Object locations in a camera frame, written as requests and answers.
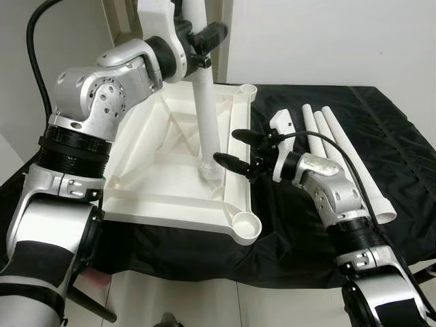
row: white cylinder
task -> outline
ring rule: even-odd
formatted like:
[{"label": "white cylinder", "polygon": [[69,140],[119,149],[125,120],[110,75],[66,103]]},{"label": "white cylinder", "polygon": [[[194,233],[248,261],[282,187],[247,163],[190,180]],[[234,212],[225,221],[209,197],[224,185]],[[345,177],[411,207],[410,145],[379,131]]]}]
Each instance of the white cylinder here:
[{"label": "white cylinder", "polygon": [[[313,116],[315,117],[315,122],[318,127],[318,131],[320,131],[320,134],[330,138],[332,141],[334,141],[334,136],[332,132],[330,131],[330,128],[328,128],[327,122],[324,118],[324,115],[322,112],[317,111],[313,113]],[[327,141],[322,140],[322,144],[324,145],[324,150],[326,151],[327,158],[337,162],[345,171],[345,177],[350,182],[354,183],[354,179],[349,172],[348,166],[345,162],[345,160],[342,158],[342,154],[334,148],[333,145],[330,145]]]},{"label": "white cylinder", "polygon": [[[318,133],[318,128],[316,127],[315,118],[313,117],[312,107],[310,104],[305,104],[302,108],[302,116],[305,120],[305,126],[307,131],[314,131]],[[318,157],[327,158],[324,147],[322,146],[321,139],[316,136],[307,136],[309,141],[309,148],[313,155]]]},{"label": "white cylinder", "polygon": [[374,209],[377,221],[379,223],[388,223],[394,220],[396,217],[394,207],[388,199],[383,197],[383,194],[380,192],[377,184],[375,184],[373,177],[371,174],[369,174],[367,167],[359,157],[359,154],[355,150],[353,144],[349,141],[332,110],[329,107],[323,107],[322,113],[324,114],[324,118],[326,119],[336,143],[348,154],[349,158],[356,167],[357,173],[362,179],[364,188],[367,191],[368,198],[371,202],[371,206]]},{"label": "white cylinder", "polygon": [[[193,33],[200,32],[206,27],[204,0],[184,0],[182,12],[183,18],[192,23]],[[223,169],[213,159],[213,154],[220,152],[220,145],[212,68],[198,68],[191,77],[201,146],[198,168],[204,178],[219,179],[223,176]]]}]

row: white plastic tray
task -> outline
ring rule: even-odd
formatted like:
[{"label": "white plastic tray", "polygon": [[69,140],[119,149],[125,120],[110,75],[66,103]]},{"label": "white plastic tray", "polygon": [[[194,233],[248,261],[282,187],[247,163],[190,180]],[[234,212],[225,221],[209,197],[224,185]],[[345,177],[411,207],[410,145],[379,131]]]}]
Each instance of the white plastic tray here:
[{"label": "white plastic tray", "polygon": [[[249,147],[230,137],[249,128],[255,88],[215,85],[221,152],[249,161]],[[112,147],[105,177],[105,219],[203,230],[250,245],[262,230],[251,212],[247,179],[225,172],[211,182],[197,169],[200,148],[190,82],[165,84],[131,109]]]}]

